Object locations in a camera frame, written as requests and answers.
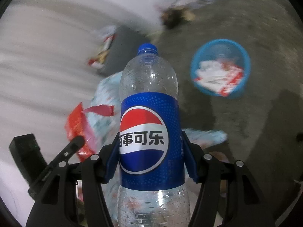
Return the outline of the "floral blue quilt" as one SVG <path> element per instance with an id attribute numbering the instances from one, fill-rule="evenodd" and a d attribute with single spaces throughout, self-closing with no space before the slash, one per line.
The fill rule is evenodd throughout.
<path id="1" fill-rule="evenodd" d="M 119 131 L 121 112 L 119 86 L 121 76 L 122 72 L 118 72 L 99 82 L 90 103 L 95 112 L 86 114 L 87 121 L 94 132 L 97 151 L 100 151 L 103 146 L 111 144 Z M 184 131 L 190 142 L 200 145 L 202 149 L 227 141 L 227 134 L 222 130 L 201 131 L 185 128 Z M 117 167 L 109 183 L 102 185 L 105 201 L 114 226 L 118 226 L 117 196 L 120 186 L 119 180 L 119 167 Z"/>

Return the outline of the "red white snack box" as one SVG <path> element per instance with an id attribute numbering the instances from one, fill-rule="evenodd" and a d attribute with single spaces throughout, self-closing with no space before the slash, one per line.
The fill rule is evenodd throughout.
<path id="1" fill-rule="evenodd" d="M 233 61 L 201 61 L 194 82 L 220 96 L 229 96 L 244 77 L 243 68 Z"/>

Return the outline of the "blue plastic waste basket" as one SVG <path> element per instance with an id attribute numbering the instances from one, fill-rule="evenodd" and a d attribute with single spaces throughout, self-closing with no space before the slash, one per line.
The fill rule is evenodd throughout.
<path id="1" fill-rule="evenodd" d="M 236 98 L 243 94 L 251 72 L 248 52 L 228 39 L 212 40 L 195 53 L 190 75 L 204 94 Z"/>

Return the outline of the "Pepsi plastic bottle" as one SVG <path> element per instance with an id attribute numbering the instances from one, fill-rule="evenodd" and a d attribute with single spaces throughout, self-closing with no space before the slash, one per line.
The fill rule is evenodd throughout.
<path id="1" fill-rule="evenodd" d="M 119 226 L 187 226 L 190 200 L 178 106 L 178 80 L 153 44 L 122 72 Z"/>

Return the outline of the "red snack wrapper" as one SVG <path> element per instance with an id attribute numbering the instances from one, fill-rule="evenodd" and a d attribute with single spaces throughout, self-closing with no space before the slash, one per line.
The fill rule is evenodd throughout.
<path id="1" fill-rule="evenodd" d="M 110 117 L 114 116 L 114 110 L 115 107 L 109 105 L 98 105 L 85 109 L 83 103 L 80 102 L 67 117 L 65 130 L 68 140 L 71 141 L 79 135 L 85 138 L 84 146 L 76 152 L 80 162 L 97 153 L 98 147 L 96 135 L 88 122 L 86 114 L 93 113 L 101 117 Z"/>

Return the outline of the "dark brown box on floor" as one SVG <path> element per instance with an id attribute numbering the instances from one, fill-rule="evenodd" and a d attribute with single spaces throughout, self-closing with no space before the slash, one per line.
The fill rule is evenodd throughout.
<path id="1" fill-rule="evenodd" d="M 166 29 L 172 30 L 188 22 L 188 9 L 167 9 L 161 14 L 161 21 Z"/>

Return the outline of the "grey bedside cabinet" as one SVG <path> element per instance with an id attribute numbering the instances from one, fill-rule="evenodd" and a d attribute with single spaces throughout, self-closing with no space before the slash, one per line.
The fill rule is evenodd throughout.
<path id="1" fill-rule="evenodd" d="M 101 76 L 110 76 L 123 71 L 127 63 L 137 55 L 140 45 L 151 40 L 127 26 L 119 26 L 109 48 L 103 67 L 97 71 Z"/>

